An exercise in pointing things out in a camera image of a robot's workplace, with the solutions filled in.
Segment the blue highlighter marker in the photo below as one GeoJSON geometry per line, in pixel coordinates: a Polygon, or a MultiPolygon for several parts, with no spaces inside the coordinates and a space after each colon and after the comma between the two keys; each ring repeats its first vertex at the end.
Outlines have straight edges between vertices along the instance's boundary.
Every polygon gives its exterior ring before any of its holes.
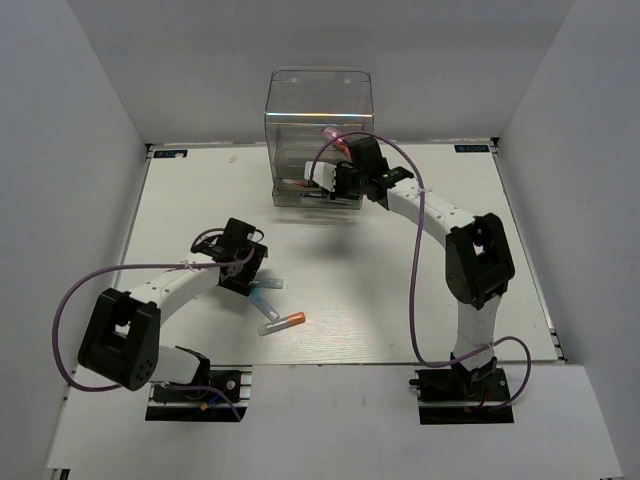
{"type": "Polygon", "coordinates": [[[280,319],[280,314],[271,303],[262,295],[259,288],[253,288],[248,296],[249,302],[261,312],[270,322],[280,319]]]}

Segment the red gel pen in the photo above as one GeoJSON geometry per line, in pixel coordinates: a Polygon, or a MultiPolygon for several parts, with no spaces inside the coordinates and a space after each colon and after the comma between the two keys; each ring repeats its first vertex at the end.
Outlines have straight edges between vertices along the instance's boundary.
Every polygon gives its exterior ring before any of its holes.
{"type": "Polygon", "coordinates": [[[281,180],[281,184],[283,186],[286,186],[286,187],[299,188],[299,189],[303,189],[303,190],[311,188],[311,186],[309,185],[308,182],[306,182],[306,181],[298,181],[298,180],[295,180],[295,179],[282,179],[281,180]]]}

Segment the orange highlighter marker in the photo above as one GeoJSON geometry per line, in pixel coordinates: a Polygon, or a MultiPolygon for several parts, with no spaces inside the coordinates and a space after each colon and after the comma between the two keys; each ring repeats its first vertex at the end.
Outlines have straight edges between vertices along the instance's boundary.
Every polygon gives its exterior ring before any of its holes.
{"type": "Polygon", "coordinates": [[[264,337],[271,335],[306,322],[306,315],[303,312],[297,312],[287,317],[280,318],[276,321],[268,322],[260,325],[257,329],[259,336],[264,337]]]}

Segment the clear plastic drawer organizer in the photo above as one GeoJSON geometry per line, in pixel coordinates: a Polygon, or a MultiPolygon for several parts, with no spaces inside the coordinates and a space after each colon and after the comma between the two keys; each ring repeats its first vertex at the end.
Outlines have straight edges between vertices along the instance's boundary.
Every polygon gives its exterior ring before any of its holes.
{"type": "MultiPolygon", "coordinates": [[[[357,210],[362,201],[318,201],[303,193],[326,192],[286,187],[282,179],[305,181],[305,163],[325,147],[321,131],[326,126],[342,134],[371,132],[374,107],[371,75],[363,70],[339,67],[281,67],[272,72],[267,94],[264,129],[272,175],[272,200],[276,207],[357,210]]],[[[339,152],[325,150],[321,162],[344,161],[339,152]]]]}

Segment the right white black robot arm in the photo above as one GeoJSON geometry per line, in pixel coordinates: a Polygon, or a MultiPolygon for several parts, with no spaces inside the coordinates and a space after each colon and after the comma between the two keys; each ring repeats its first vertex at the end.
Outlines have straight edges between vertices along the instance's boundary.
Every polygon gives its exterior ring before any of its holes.
{"type": "Polygon", "coordinates": [[[447,367],[461,397],[484,391],[496,368],[494,334],[497,311],[515,266],[501,219],[474,215],[428,189],[415,163],[391,168],[378,138],[339,135],[345,161],[334,168],[328,190],[337,196],[365,197],[428,234],[444,249],[446,285],[457,301],[457,334],[447,367]]]}

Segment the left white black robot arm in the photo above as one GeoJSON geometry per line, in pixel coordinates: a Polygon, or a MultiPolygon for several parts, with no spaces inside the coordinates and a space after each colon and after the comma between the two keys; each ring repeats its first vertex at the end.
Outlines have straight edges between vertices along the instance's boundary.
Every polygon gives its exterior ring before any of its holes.
{"type": "Polygon", "coordinates": [[[211,387],[209,360],[184,347],[160,342],[163,324],[198,295],[222,287],[247,297],[268,247],[256,239],[263,232],[231,218],[192,243],[175,264],[153,264],[161,274],[134,288],[103,291],[81,342],[82,367],[136,391],[148,383],[177,384],[188,398],[199,399],[211,387]]]}

